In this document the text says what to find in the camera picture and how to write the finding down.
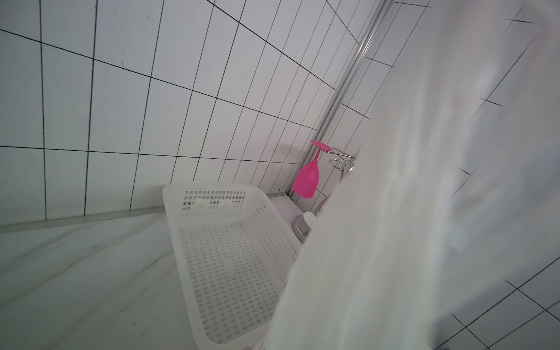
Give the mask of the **white basket perforated plastic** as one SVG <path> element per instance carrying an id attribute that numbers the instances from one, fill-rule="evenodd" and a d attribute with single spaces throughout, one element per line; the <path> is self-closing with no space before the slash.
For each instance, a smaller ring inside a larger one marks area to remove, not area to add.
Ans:
<path id="1" fill-rule="evenodd" d="M 197 347 L 256 346 L 301 242 L 270 198 L 250 185 L 170 184 L 163 202 Z"/>

